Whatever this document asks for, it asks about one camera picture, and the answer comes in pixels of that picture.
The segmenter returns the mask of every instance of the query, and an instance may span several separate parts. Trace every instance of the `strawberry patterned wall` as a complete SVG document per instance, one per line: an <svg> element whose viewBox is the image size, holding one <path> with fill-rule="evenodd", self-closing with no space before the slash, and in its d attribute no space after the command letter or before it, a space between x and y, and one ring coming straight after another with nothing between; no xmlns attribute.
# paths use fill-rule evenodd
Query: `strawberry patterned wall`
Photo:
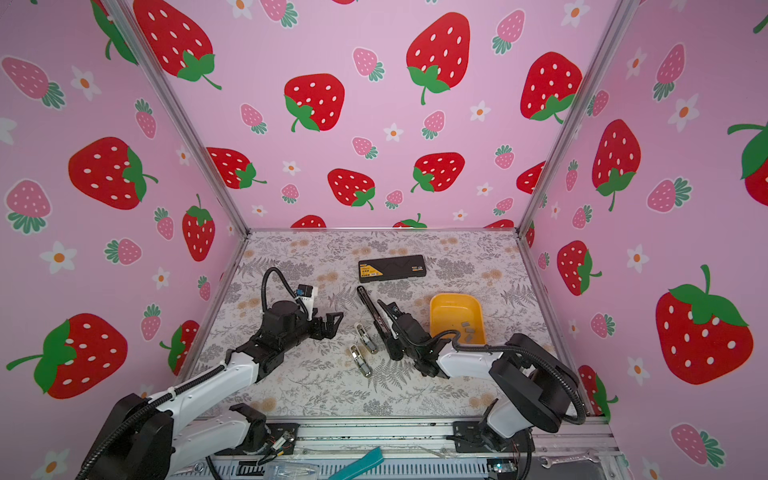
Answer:
<svg viewBox="0 0 768 480"><path fill-rule="evenodd" d="M98 3L0 31L2 460L72 478L117 400L176 382L237 237Z"/></svg>
<svg viewBox="0 0 768 480"><path fill-rule="evenodd" d="M529 230L635 478L757 478L766 5L648 0Z"/></svg>
<svg viewBox="0 0 768 480"><path fill-rule="evenodd" d="M615 0L132 5L251 227L511 227Z"/></svg>

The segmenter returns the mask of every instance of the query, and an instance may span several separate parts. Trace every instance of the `red strawberry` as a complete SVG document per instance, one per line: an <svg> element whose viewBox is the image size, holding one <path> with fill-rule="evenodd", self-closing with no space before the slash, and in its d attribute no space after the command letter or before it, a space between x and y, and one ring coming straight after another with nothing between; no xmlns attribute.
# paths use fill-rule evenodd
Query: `red strawberry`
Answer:
<svg viewBox="0 0 768 480"><path fill-rule="evenodd" d="M629 187L640 166L640 143L623 120L614 120L605 128L592 165L592 184L600 195L612 196L609 212L614 210L616 192Z"/></svg>
<svg viewBox="0 0 768 480"><path fill-rule="evenodd" d="M379 151L373 146L373 143L367 138L354 137L352 139L352 146L360 157L365 157L368 160L376 158L379 155Z"/></svg>
<svg viewBox="0 0 768 480"><path fill-rule="evenodd" d="M296 203L296 200L299 198L299 189L294 184L287 184L280 193L283 194L283 201L289 205Z"/></svg>
<svg viewBox="0 0 768 480"><path fill-rule="evenodd" d="M576 170L578 170L578 162L571 160L571 163L568 164L568 173L565 175L565 190L569 192L576 186L576 180L578 179L578 172Z"/></svg>
<svg viewBox="0 0 768 480"><path fill-rule="evenodd" d="M197 195L197 205L190 207L184 214L181 220L181 231L192 259L196 262L205 260L214 242L216 225L208 210L203 208L200 195Z"/></svg>
<svg viewBox="0 0 768 480"><path fill-rule="evenodd" d="M531 120L554 119L563 123L558 113L571 106L581 85L581 70L566 57L550 51L539 57L525 79L520 112Z"/></svg>
<svg viewBox="0 0 768 480"><path fill-rule="evenodd" d="M240 118L243 119L244 124L250 127L252 132L258 135L266 133L264 117L261 116L256 108L253 108L248 104L242 104L240 106Z"/></svg>
<svg viewBox="0 0 768 480"><path fill-rule="evenodd" d="M80 313L45 337L42 355L15 360L5 368L12 370L28 360L40 359L35 383L55 399L70 399L117 372L127 354L125 337L112 325L96 315Z"/></svg>
<svg viewBox="0 0 768 480"><path fill-rule="evenodd" d="M154 138L154 134L157 132L157 122L152 116L152 109L149 108L149 104L144 101L143 98L136 100L136 123L139 124L139 128L144 132L147 138Z"/></svg>
<svg viewBox="0 0 768 480"><path fill-rule="evenodd" d="M5 204L11 209L6 217L13 230L24 235L37 233L48 224L43 220L51 214L51 202L43 187L33 180L20 180L5 196Z"/></svg>
<svg viewBox="0 0 768 480"><path fill-rule="evenodd" d="M119 243L117 240L112 240L110 243L107 243L107 249L104 251L104 254L107 260L116 265L118 262L121 265L131 265L141 258L141 247L130 238L124 238Z"/></svg>
<svg viewBox="0 0 768 480"><path fill-rule="evenodd" d="M738 124L728 127L728 134L739 130L759 130L741 154L741 177L746 192L763 205L768 205L768 124Z"/></svg>
<svg viewBox="0 0 768 480"><path fill-rule="evenodd" d="M442 192L456 180L464 170L464 157L455 152L429 154L419 158L413 166L413 180L418 182L411 189L421 187L428 192Z"/></svg>
<svg viewBox="0 0 768 480"><path fill-rule="evenodd" d="M424 128L422 128L422 136L427 140L432 140L437 137L437 134L445 127L445 112L437 110L431 113L424 119Z"/></svg>
<svg viewBox="0 0 768 480"><path fill-rule="evenodd" d="M600 112L603 111L605 106L608 105L608 98L608 92L600 90L598 94L592 97L589 101L589 105L587 105L587 115L590 117L597 117Z"/></svg>
<svg viewBox="0 0 768 480"><path fill-rule="evenodd" d="M542 252L538 256L538 267L542 270L546 270L549 266L549 253Z"/></svg>
<svg viewBox="0 0 768 480"><path fill-rule="evenodd" d="M288 80L285 87L286 108L296 123L307 130L327 131L336 126L344 106L344 85L331 74L303 75Z"/></svg>
<svg viewBox="0 0 768 480"><path fill-rule="evenodd" d="M515 154L512 153L512 148L509 145L502 145L496 149L496 160L494 160L494 163L499 168L507 170L512 166L513 161L515 161Z"/></svg>
<svg viewBox="0 0 768 480"><path fill-rule="evenodd" d="M536 238L536 228L534 227L534 224L532 221L530 228L528 228L528 231L525 232L525 239L528 241L528 248L533 247L534 238Z"/></svg>
<svg viewBox="0 0 768 480"><path fill-rule="evenodd" d="M411 218L409 218L408 220L402 220L392 225L392 228L426 228L427 227L426 224L421 223L421 221L422 221L422 215L419 214L416 220L413 220Z"/></svg>
<svg viewBox="0 0 768 480"><path fill-rule="evenodd" d="M512 44L523 35L525 26L525 10L515 10L501 20L496 27L496 37L493 38L493 50L496 55L503 55L512 50Z"/></svg>
<svg viewBox="0 0 768 480"><path fill-rule="evenodd" d="M160 307L154 303L147 307L144 318L141 320L141 335L149 342L157 335L160 329Z"/></svg>
<svg viewBox="0 0 768 480"><path fill-rule="evenodd" d="M134 57L133 52L128 47L128 44L125 43L125 40L123 39L123 35L120 35L120 31L118 30L118 27L114 25L114 22L110 20L109 14L107 13L107 9L104 8L104 4L101 2L101 0L91 0L91 7L94 11L94 18L96 18L96 23L98 24L99 28L102 32L107 34L109 37L109 41L107 42L107 47L104 50L104 55L107 57L107 60L111 60L109 55L109 49L112 46L112 43L114 42L114 47L120 54L122 58L125 58L130 63L138 65L138 62L136 61L136 57Z"/></svg>
<svg viewBox="0 0 768 480"><path fill-rule="evenodd" d="M602 272L592 273L592 255L580 240L570 242L558 252L558 272L565 286L575 296L587 291L591 276L602 276Z"/></svg>
<svg viewBox="0 0 768 480"><path fill-rule="evenodd" d="M584 384L584 389L587 390L587 397L589 403L592 404L592 409L595 415L605 415L607 422L611 421L611 408L609 403L616 403L619 401L617 396L614 396L612 400L608 399L605 385L602 380L594 372L589 365L582 365L578 367L579 377L581 377L581 383Z"/></svg>
<svg viewBox="0 0 768 480"><path fill-rule="evenodd" d="M648 195L648 208L666 214L690 200L690 192L693 189L687 178L678 177L674 182L667 178Z"/></svg>
<svg viewBox="0 0 768 480"><path fill-rule="evenodd" d="M291 228L325 228L326 222L322 218L318 217L317 215L307 215L305 217L301 217L300 219L298 219L290 227Z"/></svg>
<svg viewBox="0 0 768 480"><path fill-rule="evenodd" d="M446 13L421 32L406 53L411 80L438 94L455 87L469 64L469 20L460 13Z"/></svg>
<svg viewBox="0 0 768 480"><path fill-rule="evenodd" d="M49 82L42 68L30 61L5 56L0 61L2 69L19 91L32 100L39 100L48 108L61 110L65 95L56 82Z"/></svg>
<svg viewBox="0 0 768 480"><path fill-rule="evenodd" d="M266 183L265 180L256 180L256 168L248 157L239 151L213 147L207 147L206 150L216 164L221 180L224 180L224 184L229 188L239 190L250 187L253 182Z"/></svg>
<svg viewBox="0 0 768 480"><path fill-rule="evenodd" d="M699 432L692 425L679 423L670 429L670 436L674 444L699 465L709 462L714 468L725 466L725 452L720 443L704 430Z"/></svg>
<svg viewBox="0 0 768 480"><path fill-rule="evenodd" d="M135 0L134 15L160 66L188 81L214 71L214 47L200 26L163 0Z"/></svg>
<svg viewBox="0 0 768 480"><path fill-rule="evenodd" d="M210 300L210 282L205 275L197 279L197 288L200 290L200 298L206 302Z"/></svg>
<svg viewBox="0 0 768 480"><path fill-rule="evenodd" d="M496 204L496 208L493 209L493 214L496 215L497 217L499 215L506 214L508 210L512 209L512 204L514 202L515 200L511 197L505 198L504 200Z"/></svg>
<svg viewBox="0 0 768 480"><path fill-rule="evenodd" d="M197 322L187 320L181 324L176 332L174 332L174 336L170 341L170 346L165 346L160 342L161 347L170 350L168 353L168 366L174 375L179 375L184 360L187 359L187 354L190 351L194 337L197 336L197 329L199 328L200 326L197 325Z"/></svg>
<svg viewBox="0 0 768 480"><path fill-rule="evenodd" d="M583 207L579 207L576 210L576 213L574 214L573 220L571 220L571 224L574 226L574 228L578 228L581 230L582 228L587 226L587 223L589 223L592 220L592 207L589 205L584 205Z"/></svg>
<svg viewBox="0 0 768 480"><path fill-rule="evenodd" d="M69 179L81 192L110 207L130 210L138 206L147 193L149 178L139 157L125 142L106 137L72 155Z"/></svg>
<svg viewBox="0 0 768 480"><path fill-rule="evenodd" d="M515 222L512 220L501 219L491 223L490 225L486 225L483 228L515 228Z"/></svg>
<svg viewBox="0 0 768 480"><path fill-rule="evenodd" d="M685 68L685 46L681 43L673 46L667 57L659 65L654 85L654 99L662 101L672 90L674 82L680 78Z"/></svg>
<svg viewBox="0 0 768 480"><path fill-rule="evenodd" d="M368 175L358 174L351 170L336 168L328 172L328 185L333 196L347 207L371 206L371 199L376 195L376 184Z"/></svg>
<svg viewBox="0 0 768 480"><path fill-rule="evenodd" d="M739 368L752 355L750 329L728 300L710 295L710 269L701 266L706 290L680 285L656 305L661 352L670 371L693 385Z"/></svg>
<svg viewBox="0 0 768 480"><path fill-rule="evenodd" d="M154 221L157 222L157 232L165 239L174 237L174 219L168 216L168 210L158 207L154 211Z"/></svg>
<svg viewBox="0 0 768 480"><path fill-rule="evenodd" d="M518 177L518 190L532 195L533 189L536 188L538 183L538 178L541 176L541 171L544 170L545 163L541 162L521 173Z"/></svg>
<svg viewBox="0 0 768 480"><path fill-rule="evenodd" d="M611 318L611 316L607 313L605 315L598 313L597 315L593 316L592 321L589 322L589 325L592 327L592 331L595 333L595 335L602 339L613 336L614 332L616 331L616 323L614 323L614 319Z"/></svg>
<svg viewBox="0 0 768 480"><path fill-rule="evenodd" d="M402 192L400 190L393 190L386 196L385 205L390 210L394 210L402 203Z"/></svg>
<svg viewBox="0 0 768 480"><path fill-rule="evenodd" d="M283 28L293 28L297 24L299 14L293 9L293 3L286 0L261 0L264 13L273 22L280 22Z"/></svg>
<svg viewBox="0 0 768 480"><path fill-rule="evenodd" d="M363 77L368 77L370 81L379 81L384 78L384 65L373 51L355 48L355 51L352 52L352 59L355 61L357 73Z"/></svg>

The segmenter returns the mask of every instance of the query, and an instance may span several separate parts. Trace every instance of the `pink wall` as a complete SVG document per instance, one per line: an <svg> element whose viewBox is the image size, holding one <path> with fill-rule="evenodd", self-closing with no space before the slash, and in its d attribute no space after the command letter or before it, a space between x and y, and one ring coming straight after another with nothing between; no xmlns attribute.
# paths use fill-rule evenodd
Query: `pink wall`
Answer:
<svg viewBox="0 0 768 480"><path fill-rule="evenodd" d="M264 3L284 9L265 10ZM519 221L531 188L519 189L518 178L523 184L538 176L537 165L560 127L551 114L567 114L566 97L578 88L579 70L587 68L615 1L170 4L136 0L134 13L203 142L228 149L214 151L221 162L226 153L247 159L256 182L266 181L250 181L251 172L243 173L249 180L241 183L233 174L234 162L221 168L251 227L289 227L306 215L318 216L328 227L391 227L406 219L413 220L406 226L420 220L429 227L484 227ZM420 36L435 21L435 40L432 30ZM183 59L185 49L194 55L191 63ZM179 72L181 62L190 64ZM374 71L378 62L381 68ZM559 70L552 70L557 63ZM430 65L440 69L436 80L420 71ZM415 80L408 66L414 67ZM530 89L529 70L538 90ZM314 74L323 75L303 78ZM331 91L311 93L328 85ZM304 122L297 123L286 107L286 92L295 115L307 116ZM551 107L541 115L546 119L529 120L550 97ZM343 106L330 108L336 102ZM478 118L480 110L485 114ZM432 135L422 134L427 127L438 135L428 140ZM504 145L511 154L497 154ZM422 171L446 172L419 183L414 166L427 155L429 167ZM441 162L451 167L444 169ZM460 164L463 169L451 175ZM364 194L359 207L350 205L358 200L355 191ZM390 209L387 202L399 207Z"/></svg>
<svg viewBox="0 0 768 480"><path fill-rule="evenodd" d="M535 218L540 274L635 478L758 477L768 149L766 131L728 134L768 120L758 3L641 5ZM585 248L602 273L586 289Z"/></svg>
<svg viewBox="0 0 768 480"><path fill-rule="evenodd" d="M202 322L210 305L198 278L207 277L213 296L237 241L198 167L180 163L181 139L144 73L114 45L105 57L108 36L90 2L13 2L0 31L0 191L11 220L0 228L0 351L13 367L0 376L2 463L9 478L72 478L119 398L176 382L160 342L184 354L174 332ZM53 108L51 98L64 105ZM152 114L137 119L142 98ZM136 175L128 148L159 183ZM196 194L216 227L199 262L182 220ZM158 207L170 218L159 229ZM108 258L112 240L118 254ZM159 314L145 314L152 305ZM35 355L43 357L13 363Z"/></svg>

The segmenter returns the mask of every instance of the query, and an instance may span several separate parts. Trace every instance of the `silver metal tool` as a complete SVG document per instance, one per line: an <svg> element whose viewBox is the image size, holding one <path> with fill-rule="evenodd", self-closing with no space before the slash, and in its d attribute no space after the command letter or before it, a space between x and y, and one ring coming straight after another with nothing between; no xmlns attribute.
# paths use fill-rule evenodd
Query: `silver metal tool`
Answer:
<svg viewBox="0 0 768 480"><path fill-rule="evenodd" d="M600 463L600 459L598 458L598 451L589 449L586 453L570 455L568 457L543 457L541 459L541 466L544 468L552 468L553 465L558 463L581 462L582 460L589 460L592 463Z"/></svg>
<svg viewBox="0 0 768 480"><path fill-rule="evenodd" d="M360 372L366 377L371 376L373 374L373 370L366 362L366 359L360 355L360 351L357 349L357 345L351 345L349 347L349 351L352 353L352 359L355 360L355 364L357 365L357 368L360 369Z"/></svg>
<svg viewBox="0 0 768 480"><path fill-rule="evenodd" d="M379 351L379 349L376 347L376 344L373 342L373 340L371 340L371 337L368 336L366 328L362 326L362 323L355 323L355 330L357 330L357 334L360 335L362 344L366 346L369 352L377 353Z"/></svg>

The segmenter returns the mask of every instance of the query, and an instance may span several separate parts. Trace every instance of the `green stem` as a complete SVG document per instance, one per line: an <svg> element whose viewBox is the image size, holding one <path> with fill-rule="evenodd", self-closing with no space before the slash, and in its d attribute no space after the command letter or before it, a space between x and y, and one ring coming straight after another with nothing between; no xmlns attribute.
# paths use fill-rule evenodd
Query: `green stem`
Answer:
<svg viewBox="0 0 768 480"><path fill-rule="evenodd" d="M753 28L752 31L754 33L760 33L760 31L763 30L763 28L766 25L768 25L768 15L766 15L766 17L763 19L763 21L760 22L759 24L757 24L757 26L755 28Z"/></svg>
<svg viewBox="0 0 768 480"><path fill-rule="evenodd" d="M728 134L732 134L733 132L739 131L739 130L764 130L765 127L763 125L755 125L755 124L738 124L738 125L731 125L728 127Z"/></svg>
<svg viewBox="0 0 768 480"><path fill-rule="evenodd" d="M34 359L40 359L42 357L43 357L42 355L26 356L23 359L18 359L18 360L14 360L13 362L10 362L8 365L5 366L5 369L7 369L8 371L11 371L16 366L19 366L19 365L21 365L24 362L27 362L29 360L34 360Z"/></svg>
<svg viewBox="0 0 768 480"><path fill-rule="evenodd" d="M221 90L220 85L214 84L211 80L208 80L208 77L206 77L205 75L203 75L203 78L205 78L208 81L208 83L212 84L215 88L218 88L219 90Z"/></svg>
<svg viewBox="0 0 768 480"><path fill-rule="evenodd" d="M708 265L702 265L701 270L704 272L704 280L707 282L707 289L704 290L704 293L709 295L710 294L710 268Z"/></svg>

